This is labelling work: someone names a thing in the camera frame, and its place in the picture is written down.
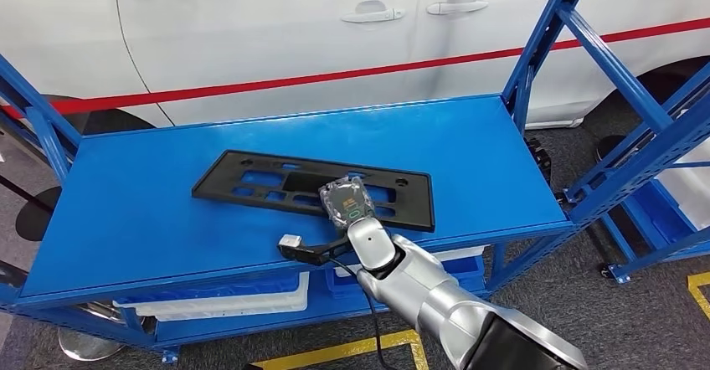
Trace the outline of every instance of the car door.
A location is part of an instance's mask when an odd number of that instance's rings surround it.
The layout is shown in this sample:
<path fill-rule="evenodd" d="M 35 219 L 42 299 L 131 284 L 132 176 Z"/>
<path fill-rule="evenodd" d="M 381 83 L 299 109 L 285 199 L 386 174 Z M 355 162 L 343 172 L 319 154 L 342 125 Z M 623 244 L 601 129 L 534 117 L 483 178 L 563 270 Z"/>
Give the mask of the car door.
<path fill-rule="evenodd" d="M 123 41 L 116 0 L 0 0 L 0 23 L 0 54 L 44 95 L 147 92 Z M 124 110 L 170 125 L 157 104 Z"/>
<path fill-rule="evenodd" d="M 546 2 L 421 0 L 424 8 L 419 10 L 414 60 L 434 61 L 430 68 L 412 74 L 416 78 L 412 84 L 419 85 L 419 97 L 500 92 Z M 658 28 L 706 18 L 708 6 L 710 0 L 580 0 L 578 10 L 598 33 L 624 34 L 612 38 L 627 40 L 613 42 L 610 47 L 640 75 L 664 64 L 710 54 L 708 29 L 671 33 L 671 28 Z M 631 32 L 642 28 L 651 30 Z M 572 38 L 565 29 L 558 42 Z M 464 63 L 442 65 L 452 57 Z M 579 124 L 613 89 L 583 49 L 566 44 L 549 54 L 533 83 L 528 125 Z"/>
<path fill-rule="evenodd" d="M 176 124 L 410 99 L 405 72 L 323 80 L 408 61 L 417 0 L 118 3 L 126 43 L 151 92 L 274 80 L 266 90 L 163 103 Z M 283 86 L 306 75 L 315 77 Z"/>

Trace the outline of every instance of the white storage tray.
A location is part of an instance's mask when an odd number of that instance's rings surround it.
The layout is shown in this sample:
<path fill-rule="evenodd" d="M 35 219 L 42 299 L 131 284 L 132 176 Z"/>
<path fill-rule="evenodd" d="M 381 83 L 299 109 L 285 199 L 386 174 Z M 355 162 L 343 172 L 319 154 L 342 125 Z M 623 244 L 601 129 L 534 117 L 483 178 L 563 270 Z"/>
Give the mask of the white storage tray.
<path fill-rule="evenodd" d="M 693 148 L 677 163 L 704 161 L 710 161 L 710 139 Z M 656 178 L 697 230 L 710 225 L 710 167 L 666 169 Z"/>
<path fill-rule="evenodd" d="M 304 311 L 308 305 L 308 280 L 309 273 L 301 272 L 298 289 L 293 292 L 145 303 L 114 302 L 114 306 L 134 308 L 138 316 L 155 316 L 159 321 Z"/>

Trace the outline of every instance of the blue shelf surface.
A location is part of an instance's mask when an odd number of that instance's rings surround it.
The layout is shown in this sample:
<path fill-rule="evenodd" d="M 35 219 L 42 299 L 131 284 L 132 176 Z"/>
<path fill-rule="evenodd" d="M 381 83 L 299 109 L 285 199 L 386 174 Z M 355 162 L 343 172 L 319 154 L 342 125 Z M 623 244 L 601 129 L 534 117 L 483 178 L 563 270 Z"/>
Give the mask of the blue shelf surface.
<path fill-rule="evenodd" d="M 681 211 L 678 202 L 656 179 L 628 197 L 621 206 L 653 249 L 662 249 L 697 232 Z M 681 260 L 710 254 L 710 241 L 679 251 L 664 261 Z"/>
<path fill-rule="evenodd" d="M 86 137 L 19 304 L 58 306 L 309 270 L 283 234 L 332 241 L 326 218 L 192 198 L 227 149 L 431 176 L 434 233 L 392 229 L 430 251 L 556 234 L 572 224 L 499 95 Z"/>
<path fill-rule="evenodd" d="M 485 291 L 474 290 L 472 293 L 487 298 Z M 377 311 L 387 310 L 386 306 L 374 303 Z M 203 320 L 159 321 L 156 329 L 157 347 L 317 324 L 345 317 L 362 316 L 369 312 L 368 302 L 362 292 L 359 296 L 348 299 L 336 299 L 327 288 L 325 272 L 312 271 L 308 287 L 308 307 L 304 311 Z"/>

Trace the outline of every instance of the gray floor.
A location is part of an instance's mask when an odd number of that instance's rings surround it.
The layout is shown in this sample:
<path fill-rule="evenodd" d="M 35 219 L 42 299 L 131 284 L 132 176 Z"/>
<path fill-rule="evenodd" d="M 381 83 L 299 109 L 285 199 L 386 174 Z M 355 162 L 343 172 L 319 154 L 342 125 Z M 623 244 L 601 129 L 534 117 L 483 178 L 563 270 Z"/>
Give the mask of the gray floor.
<path fill-rule="evenodd" d="M 540 139 L 552 156 L 553 188 L 559 190 L 593 164 L 596 141 L 602 136 L 626 131 L 634 122 L 635 115 L 627 107 L 610 102 L 589 115 L 576 129 L 529 134 Z M 37 185 L 33 190 L 41 189 Z M 0 194 L 3 202 L 12 201 L 11 197 Z M 8 203 L 2 207 L 0 226 L 8 235 L 13 232 L 15 208 Z M 582 349 L 594 369 L 708 368 L 710 321 L 688 293 L 687 276 L 710 271 L 710 256 L 658 265 L 635 274 L 627 285 L 616 285 L 601 278 L 596 271 L 598 263 L 609 259 L 603 256 L 612 259 L 618 256 L 607 238 L 603 229 L 595 226 L 588 229 L 494 295 L 493 301 L 515 307 L 567 338 Z M 385 332 L 407 328 L 394 315 L 384 314 L 379 318 Z M 239 369 L 248 362 L 353 342 L 372 335 L 371 319 L 365 316 L 230 338 L 184 347 L 176 368 Z M 424 338 L 424 345 L 430 368 L 450 368 L 444 353 L 429 338 Z M 387 350 L 385 357 L 399 369 L 413 368 L 411 353 L 404 347 Z M 0 353 L 0 363 L 7 370 L 164 368 L 157 355 L 133 349 L 102 362 L 72 362 L 59 351 L 55 329 L 24 319 L 13 322 Z M 309 368 L 359 367 L 379 368 L 374 354 Z"/>

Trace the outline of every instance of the caster wheel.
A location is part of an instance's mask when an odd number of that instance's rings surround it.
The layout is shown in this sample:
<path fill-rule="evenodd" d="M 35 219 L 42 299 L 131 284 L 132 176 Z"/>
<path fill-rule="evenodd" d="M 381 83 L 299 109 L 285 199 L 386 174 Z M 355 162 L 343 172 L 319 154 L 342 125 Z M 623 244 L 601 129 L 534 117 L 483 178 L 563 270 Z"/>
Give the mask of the caster wheel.
<path fill-rule="evenodd" d="M 614 274 L 611 273 L 611 266 L 612 264 L 605 263 L 605 264 L 599 264 L 599 267 L 597 267 L 597 270 L 599 270 L 599 273 L 601 276 L 605 277 L 608 280 L 613 280 L 614 279 Z"/>

